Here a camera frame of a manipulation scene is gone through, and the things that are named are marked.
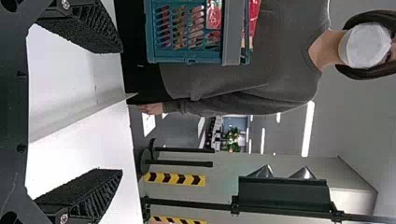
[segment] warning stripe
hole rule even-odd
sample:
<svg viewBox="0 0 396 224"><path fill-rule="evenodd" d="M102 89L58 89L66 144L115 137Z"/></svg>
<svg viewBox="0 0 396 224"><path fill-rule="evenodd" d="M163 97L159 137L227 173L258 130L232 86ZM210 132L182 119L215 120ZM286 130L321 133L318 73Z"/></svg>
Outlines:
<svg viewBox="0 0 396 224"><path fill-rule="evenodd" d="M157 172L147 173L144 178L146 182L155 184L194 187L204 187L206 185L206 176L204 175L180 175Z"/></svg>
<svg viewBox="0 0 396 224"><path fill-rule="evenodd" d="M166 224L207 224L207 221L183 218L183 217L151 217L151 221L162 222Z"/></svg>

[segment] ceiling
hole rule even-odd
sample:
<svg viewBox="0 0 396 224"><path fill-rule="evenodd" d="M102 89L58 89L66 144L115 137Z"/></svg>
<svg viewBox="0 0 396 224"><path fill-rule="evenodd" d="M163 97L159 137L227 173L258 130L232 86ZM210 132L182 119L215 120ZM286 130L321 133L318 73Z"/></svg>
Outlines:
<svg viewBox="0 0 396 224"><path fill-rule="evenodd" d="M332 0L332 28L372 9L394 9L394 0ZM353 81L329 68L319 85L312 127L310 157L341 156L378 191L375 213L396 216L396 76ZM266 130L265 153L301 155L306 106L282 115L255 117L251 136L260 148Z"/></svg>

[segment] white face mask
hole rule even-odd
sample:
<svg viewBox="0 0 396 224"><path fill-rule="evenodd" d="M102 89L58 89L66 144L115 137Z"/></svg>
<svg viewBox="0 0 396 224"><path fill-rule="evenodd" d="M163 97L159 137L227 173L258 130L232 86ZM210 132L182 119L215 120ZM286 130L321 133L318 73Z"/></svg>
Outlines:
<svg viewBox="0 0 396 224"><path fill-rule="evenodd" d="M351 68L372 68L379 65L391 48L389 30L379 23L355 26L342 38L338 47L341 60Z"/></svg>

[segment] woman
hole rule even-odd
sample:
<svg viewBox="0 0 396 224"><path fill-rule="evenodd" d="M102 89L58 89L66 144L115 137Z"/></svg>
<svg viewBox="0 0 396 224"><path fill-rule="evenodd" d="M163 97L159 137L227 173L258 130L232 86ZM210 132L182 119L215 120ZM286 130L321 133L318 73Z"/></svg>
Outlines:
<svg viewBox="0 0 396 224"><path fill-rule="evenodd" d="M362 13L332 31L329 0L263 0L257 26L251 65L163 63L150 77L155 90L142 86L129 104L150 115L268 115L312 100L331 65L357 80L396 73L394 11Z"/></svg>

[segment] teal shopping basket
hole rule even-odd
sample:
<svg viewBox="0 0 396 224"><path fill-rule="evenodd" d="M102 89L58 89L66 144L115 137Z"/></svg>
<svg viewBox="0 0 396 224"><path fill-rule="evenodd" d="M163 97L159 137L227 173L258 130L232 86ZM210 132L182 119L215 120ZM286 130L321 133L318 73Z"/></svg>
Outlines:
<svg viewBox="0 0 396 224"><path fill-rule="evenodd" d="M249 0L144 0L149 63L250 63Z"/></svg>

